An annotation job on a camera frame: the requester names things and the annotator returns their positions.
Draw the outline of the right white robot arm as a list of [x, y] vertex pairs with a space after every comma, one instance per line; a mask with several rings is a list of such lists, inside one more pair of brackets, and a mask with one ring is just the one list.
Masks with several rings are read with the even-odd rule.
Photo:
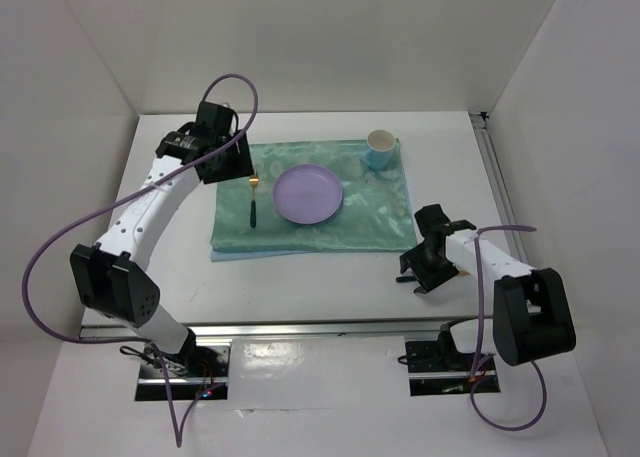
[[[576, 332], [561, 275], [548, 267], [534, 268], [484, 238], [494, 231], [533, 232], [524, 225], [478, 228], [453, 221], [438, 204], [415, 214], [423, 242], [402, 254], [400, 272], [409, 272], [415, 291], [427, 294], [466, 272], [476, 279], [478, 317], [474, 360], [477, 370], [486, 342], [510, 366], [571, 352]], [[491, 337], [485, 337], [485, 331]]]

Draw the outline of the light blue mug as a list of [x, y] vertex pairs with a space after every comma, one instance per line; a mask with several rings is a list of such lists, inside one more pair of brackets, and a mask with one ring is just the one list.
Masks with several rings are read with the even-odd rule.
[[396, 137], [391, 132], [374, 130], [367, 136], [367, 148], [361, 155], [361, 162], [371, 170], [384, 170], [395, 154], [396, 143]]

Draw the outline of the purple plate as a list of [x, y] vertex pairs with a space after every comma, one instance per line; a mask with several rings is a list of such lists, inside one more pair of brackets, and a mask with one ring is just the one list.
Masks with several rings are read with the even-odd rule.
[[275, 210], [284, 219], [313, 225], [331, 218], [341, 207], [343, 186], [326, 167], [300, 164], [284, 171], [272, 187]]

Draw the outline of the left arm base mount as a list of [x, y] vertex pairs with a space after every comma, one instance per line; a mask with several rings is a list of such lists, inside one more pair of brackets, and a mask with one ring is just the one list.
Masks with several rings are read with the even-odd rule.
[[[231, 345], [223, 343], [211, 347], [217, 354], [216, 364], [197, 364], [196, 370], [187, 370], [170, 361], [166, 361], [169, 383], [175, 401], [189, 401], [197, 395], [202, 400], [216, 401], [228, 398], [228, 375], [231, 357]], [[123, 345], [119, 352], [135, 358], [139, 366], [134, 399], [137, 402], [166, 401], [164, 374], [158, 358], [149, 346], [142, 351]]]

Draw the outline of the gold fork green handle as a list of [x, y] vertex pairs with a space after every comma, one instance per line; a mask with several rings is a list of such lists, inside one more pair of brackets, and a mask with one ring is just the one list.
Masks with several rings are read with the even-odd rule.
[[255, 228], [257, 225], [257, 206], [256, 206], [256, 190], [259, 185], [259, 176], [254, 174], [249, 178], [251, 187], [251, 203], [250, 203], [250, 227]]

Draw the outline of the teal satin placemat cloth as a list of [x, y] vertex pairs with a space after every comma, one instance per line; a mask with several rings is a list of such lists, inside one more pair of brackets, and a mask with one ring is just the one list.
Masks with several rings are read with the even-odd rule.
[[[417, 243], [401, 149], [381, 171], [361, 162], [363, 140], [253, 144], [258, 172], [257, 225], [250, 227], [251, 188], [247, 180], [218, 184], [210, 238], [214, 262], [301, 252], [403, 252]], [[343, 186], [343, 201], [328, 220], [301, 225], [275, 210], [272, 187], [287, 169], [316, 164]]]

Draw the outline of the gold knife green handle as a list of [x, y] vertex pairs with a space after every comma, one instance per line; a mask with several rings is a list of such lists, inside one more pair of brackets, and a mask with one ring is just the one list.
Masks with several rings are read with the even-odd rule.
[[[470, 275], [466, 271], [459, 272], [455, 277], [463, 277]], [[409, 283], [409, 282], [417, 282], [417, 278], [414, 275], [401, 275], [395, 278], [396, 283]]]

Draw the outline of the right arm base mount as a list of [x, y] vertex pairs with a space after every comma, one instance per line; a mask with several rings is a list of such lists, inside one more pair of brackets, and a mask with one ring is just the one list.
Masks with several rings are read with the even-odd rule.
[[397, 362], [408, 371], [412, 397], [469, 394], [476, 381], [470, 377], [472, 354], [463, 354], [452, 343], [407, 341]]

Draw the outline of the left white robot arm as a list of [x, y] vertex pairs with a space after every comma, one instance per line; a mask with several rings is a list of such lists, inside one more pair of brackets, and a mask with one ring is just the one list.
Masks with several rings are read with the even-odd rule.
[[161, 306], [160, 289], [146, 270], [175, 212], [199, 184], [252, 174], [238, 125], [229, 106], [201, 102], [194, 121], [161, 140], [142, 196], [92, 246], [77, 245], [70, 256], [82, 304], [154, 344], [163, 366], [176, 376], [215, 370], [218, 355], [198, 346], [195, 333]]

